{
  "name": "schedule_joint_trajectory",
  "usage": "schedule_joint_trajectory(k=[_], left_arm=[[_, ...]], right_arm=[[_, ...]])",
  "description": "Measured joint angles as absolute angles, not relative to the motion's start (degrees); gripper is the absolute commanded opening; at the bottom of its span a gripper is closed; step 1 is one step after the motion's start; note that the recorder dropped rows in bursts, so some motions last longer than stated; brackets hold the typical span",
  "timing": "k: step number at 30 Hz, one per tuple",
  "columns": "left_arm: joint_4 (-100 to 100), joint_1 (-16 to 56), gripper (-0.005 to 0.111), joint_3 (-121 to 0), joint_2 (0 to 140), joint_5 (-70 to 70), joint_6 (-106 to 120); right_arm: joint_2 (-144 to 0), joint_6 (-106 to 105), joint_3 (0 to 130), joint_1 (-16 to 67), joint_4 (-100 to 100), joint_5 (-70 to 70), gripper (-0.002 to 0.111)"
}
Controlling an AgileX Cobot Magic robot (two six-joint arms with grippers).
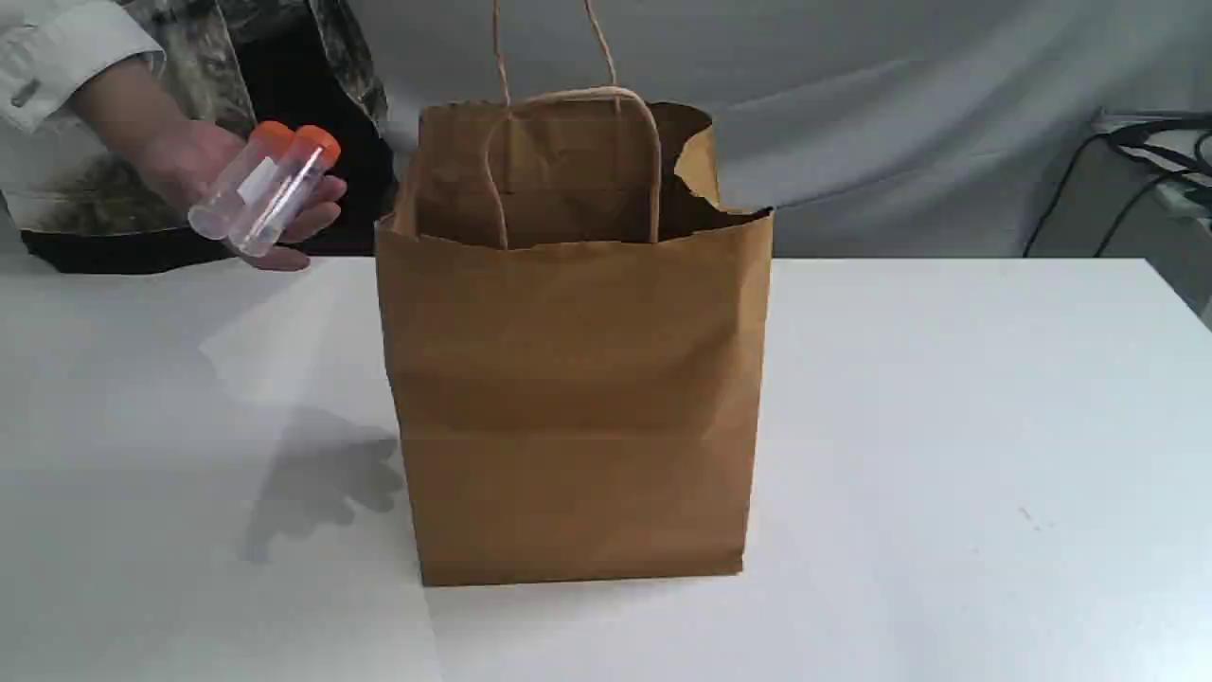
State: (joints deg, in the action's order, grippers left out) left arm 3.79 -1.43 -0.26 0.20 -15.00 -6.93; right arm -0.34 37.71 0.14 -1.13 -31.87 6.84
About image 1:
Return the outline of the person's right hand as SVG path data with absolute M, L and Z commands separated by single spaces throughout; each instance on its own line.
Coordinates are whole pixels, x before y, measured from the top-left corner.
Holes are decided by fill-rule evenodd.
M 135 144 L 127 160 L 135 165 L 142 180 L 156 191 L 168 206 L 185 211 L 198 204 L 217 180 L 225 165 L 238 157 L 245 141 L 212 122 L 182 119 L 168 122 L 147 139 Z M 341 216 L 339 200 L 345 197 L 348 185 L 335 176 L 326 174 L 311 199 L 307 200 L 295 220 L 284 228 L 278 246 L 261 258 L 241 256 L 240 259 L 257 269 L 278 273 L 297 273 L 309 267 L 309 256 L 295 250 L 322 233 Z

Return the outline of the person's right forearm white sleeve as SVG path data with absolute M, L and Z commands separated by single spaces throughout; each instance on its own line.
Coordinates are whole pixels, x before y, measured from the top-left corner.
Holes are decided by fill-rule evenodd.
M 189 120 L 160 81 L 164 48 L 113 1 L 1 5 L 2 122 L 33 134 L 82 121 L 105 147 L 136 155 Z

